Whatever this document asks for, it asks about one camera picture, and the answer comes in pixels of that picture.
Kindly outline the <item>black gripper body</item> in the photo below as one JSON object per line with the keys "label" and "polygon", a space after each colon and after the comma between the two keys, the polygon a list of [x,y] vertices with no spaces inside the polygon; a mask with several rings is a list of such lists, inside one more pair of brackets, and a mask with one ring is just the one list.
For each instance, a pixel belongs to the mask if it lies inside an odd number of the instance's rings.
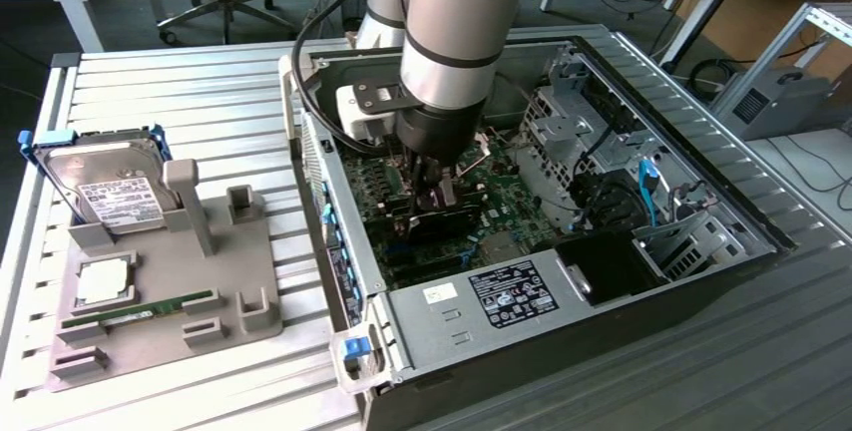
{"label": "black gripper body", "polygon": [[473,141],[481,105],[457,110],[417,107],[395,112],[395,135],[419,156],[455,161]]}

